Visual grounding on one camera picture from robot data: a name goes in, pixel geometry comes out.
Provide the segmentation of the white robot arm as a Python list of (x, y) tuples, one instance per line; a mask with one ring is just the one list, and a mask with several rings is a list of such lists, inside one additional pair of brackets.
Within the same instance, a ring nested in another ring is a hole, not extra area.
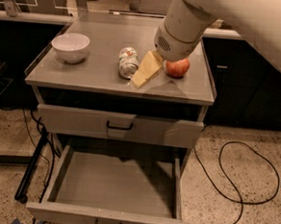
[(222, 19), (281, 72), (281, 0), (171, 0), (132, 81), (144, 85), (165, 61), (192, 53), (208, 27)]

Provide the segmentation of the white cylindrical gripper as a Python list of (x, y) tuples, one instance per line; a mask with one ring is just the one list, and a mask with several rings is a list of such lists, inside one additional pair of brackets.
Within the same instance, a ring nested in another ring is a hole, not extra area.
[(154, 37), (157, 50), (145, 54), (131, 78), (131, 86), (145, 86), (163, 67), (165, 60), (177, 62), (187, 58), (205, 30), (216, 21), (217, 18), (203, 7), (203, 0), (171, 0)]

